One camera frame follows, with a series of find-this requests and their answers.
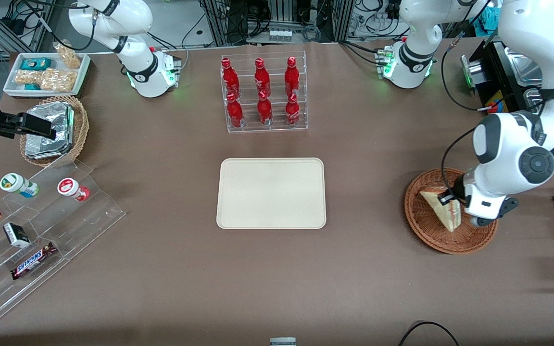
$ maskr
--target clear acrylic shelf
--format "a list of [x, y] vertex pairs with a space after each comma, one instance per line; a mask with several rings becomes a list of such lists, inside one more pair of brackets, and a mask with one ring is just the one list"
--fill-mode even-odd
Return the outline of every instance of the clear acrylic shelf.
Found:
[[[286, 96], [285, 74], [288, 67], [288, 57], [296, 58], [296, 66], [299, 69], [299, 95], [298, 103], [300, 110], [300, 120], [296, 127], [286, 125]], [[229, 133], [238, 132], [268, 132], [268, 131], [297, 131], [306, 130], [309, 127], [308, 109], [307, 109], [307, 58], [304, 50], [298, 52], [276, 52], [276, 53], [257, 53], [257, 54], [233, 54], [222, 55], [222, 58], [229, 58], [232, 67], [238, 74], [240, 83], [240, 105], [242, 106], [243, 116], [246, 125], [242, 128], [233, 127], [228, 117], [228, 101], [226, 95], [226, 85], [222, 78], [221, 70], [220, 80], [222, 83], [222, 93], [224, 94], [224, 112], [226, 116], [226, 127]], [[264, 126], [260, 123], [258, 116], [258, 91], [255, 87], [255, 59], [264, 59], [264, 65], [270, 77], [271, 96], [268, 98], [273, 107], [273, 123], [270, 126]]]
[[[0, 318], [125, 215], [95, 184], [91, 171], [64, 156], [29, 178], [40, 186], [35, 197], [10, 193], [0, 201]], [[88, 187], [89, 198], [79, 202], [60, 195], [57, 184], [66, 177]], [[7, 222], [22, 226], [32, 243], [23, 249], [11, 246], [3, 230]], [[58, 251], [13, 280], [10, 271], [49, 242]]]

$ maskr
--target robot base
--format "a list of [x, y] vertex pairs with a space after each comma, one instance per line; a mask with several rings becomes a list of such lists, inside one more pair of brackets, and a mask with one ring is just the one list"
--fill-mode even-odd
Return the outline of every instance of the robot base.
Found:
[[181, 73], [181, 61], [174, 60], [172, 55], [163, 52], [153, 53], [158, 58], [158, 67], [146, 82], [139, 82], [127, 74], [133, 88], [144, 97], [157, 97], [168, 91], [169, 88], [177, 87]]
[[431, 73], [433, 61], [429, 62], [426, 71], [411, 72], [399, 57], [399, 49], [402, 45], [403, 42], [396, 42], [376, 53], [376, 62], [382, 65], [385, 64], [385, 66], [378, 66], [378, 77], [387, 79], [398, 87], [415, 88], [421, 85], [422, 81]]

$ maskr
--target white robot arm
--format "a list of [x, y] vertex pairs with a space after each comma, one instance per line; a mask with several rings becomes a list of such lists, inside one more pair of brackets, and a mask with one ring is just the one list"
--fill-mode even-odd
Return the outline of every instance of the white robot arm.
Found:
[[[387, 46], [383, 77], [414, 88], [428, 76], [442, 33], [437, 24], [471, 18], [487, 0], [403, 0], [400, 17], [411, 33], [405, 42]], [[541, 68], [539, 114], [494, 113], [473, 132], [479, 165], [468, 170], [440, 197], [464, 202], [476, 226], [484, 226], [517, 206], [508, 195], [536, 188], [554, 174], [554, 0], [504, 0], [499, 36], [510, 49]]]
[[473, 132], [479, 165], [452, 190], [466, 201], [466, 212], [478, 226], [517, 205], [508, 195], [541, 186], [554, 174], [554, 0], [504, 0], [499, 36], [540, 66], [545, 104], [538, 115], [490, 114]]
[[383, 78], [402, 88], [419, 86], [428, 76], [431, 60], [440, 46], [442, 31], [438, 24], [460, 22], [474, 17], [485, 0], [403, 0], [399, 17], [409, 24], [407, 41], [396, 42], [383, 50], [387, 65]]
[[79, 7], [83, 5], [90, 7], [69, 10], [72, 26], [117, 54], [139, 94], [160, 96], [178, 84], [180, 61], [163, 52], [152, 52], [139, 37], [149, 32], [153, 21], [143, 0], [83, 0]]

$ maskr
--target red-capped bottle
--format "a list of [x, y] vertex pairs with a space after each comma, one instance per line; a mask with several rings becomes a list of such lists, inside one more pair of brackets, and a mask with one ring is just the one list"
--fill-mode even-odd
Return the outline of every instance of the red-capped bottle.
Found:
[[226, 108], [228, 110], [228, 116], [230, 117], [230, 123], [233, 127], [244, 127], [245, 119], [242, 116], [242, 107], [237, 101], [237, 96], [235, 96], [233, 92], [228, 92], [226, 99], [228, 100], [228, 106]]
[[301, 108], [299, 107], [299, 103], [296, 100], [296, 94], [290, 94], [290, 97], [288, 98], [288, 104], [286, 105], [286, 125], [292, 127], [299, 124], [300, 118], [299, 111], [301, 110]]
[[271, 101], [268, 100], [264, 90], [258, 93], [258, 114], [260, 115], [260, 123], [264, 126], [270, 126], [273, 123], [273, 107]]
[[288, 58], [288, 68], [286, 69], [286, 96], [292, 93], [299, 94], [299, 69], [296, 68], [296, 58]]
[[234, 68], [232, 68], [230, 59], [223, 58], [222, 67], [224, 68], [224, 81], [226, 83], [226, 90], [235, 94], [235, 97], [237, 97], [238, 99], [240, 97], [240, 83], [238, 81], [237, 72]]
[[264, 67], [264, 59], [255, 59], [255, 86], [258, 92], [265, 91], [267, 97], [271, 97], [271, 82], [268, 77], [268, 71]]

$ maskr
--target yogurt bottle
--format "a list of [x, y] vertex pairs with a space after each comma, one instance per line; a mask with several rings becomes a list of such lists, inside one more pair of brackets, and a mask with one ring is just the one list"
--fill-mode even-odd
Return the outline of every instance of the yogurt bottle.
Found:
[[37, 195], [40, 191], [40, 186], [16, 173], [4, 175], [4, 177], [1, 178], [0, 187], [6, 192], [18, 193], [27, 198]]
[[90, 190], [86, 186], [80, 185], [77, 181], [71, 178], [65, 178], [57, 185], [57, 191], [60, 194], [74, 198], [77, 201], [84, 201], [90, 195]]

